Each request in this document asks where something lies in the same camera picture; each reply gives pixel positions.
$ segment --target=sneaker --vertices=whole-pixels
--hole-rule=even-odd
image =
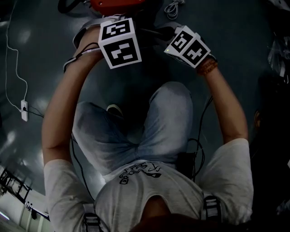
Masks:
[[[113,115],[117,115],[121,118],[123,118],[123,113],[122,110],[115,104],[111,104],[107,107],[107,112],[113,114]]]

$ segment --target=white t-shirt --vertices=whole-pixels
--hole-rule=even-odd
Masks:
[[[80,231],[84,203],[92,203],[71,163],[57,159],[44,167],[49,217],[56,232]],[[159,195],[171,213],[200,219],[203,190],[219,198],[222,221],[239,224],[251,216],[253,185],[249,144],[233,140],[220,147],[200,185],[161,162],[137,161],[116,173],[100,191],[96,214],[103,231],[128,232],[140,222],[152,196]]]

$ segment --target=leg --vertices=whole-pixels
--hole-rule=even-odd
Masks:
[[[161,86],[150,98],[138,158],[175,164],[177,154],[186,151],[192,117],[189,90],[179,82]]]
[[[77,105],[73,135],[88,161],[102,175],[136,159],[135,145],[124,134],[123,118],[89,102]]]

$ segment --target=hair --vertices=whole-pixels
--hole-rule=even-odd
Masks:
[[[223,232],[233,231],[233,229],[240,231],[237,226],[226,223],[202,221],[181,214],[169,214],[142,220],[130,232],[202,232],[217,229],[222,229]]]

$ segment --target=concrete floor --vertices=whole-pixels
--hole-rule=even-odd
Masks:
[[[155,25],[169,20],[163,10],[171,0],[165,0],[157,14]],[[63,76],[63,64],[74,53],[72,38],[88,21],[82,7],[73,17],[60,14],[57,1],[18,0],[10,26],[10,45],[19,49],[19,74],[27,80],[27,102],[42,113]],[[42,118],[29,115],[24,122],[20,113],[5,98],[5,31],[6,16],[0,21],[0,128],[1,165],[31,183],[32,189],[44,194],[41,150]],[[266,9],[259,0],[192,0],[179,8],[177,22],[187,25],[206,40],[218,58],[219,67],[238,97],[248,120],[250,141],[255,136],[254,113],[259,105],[258,78],[270,70],[267,62],[272,32]],[[138,132],[145,119],[150,95],[164,82],[179,81],[192,93],[194,124],[191,136],[197,137],[199,119],[210,97],[205,81],[195,71],[163,54],[159,47],[143,49],[142,63],[110,70],[105,60],[99,62],[87,78],[79,101],[91,101],[103,108],[110,103],[120,105],[128,126],[130,139],[138,141]],[[8,55],[8,95],[20,107],[25,84],[15,75],[16,53]],[[208,108],[201,135],[206,160],[222,145],[222,136],[213,104]],[[87,162],[75,145],[77,157],[93,196],[101,189],[100,175]],[[77,173],[80,169],[74,162]]]

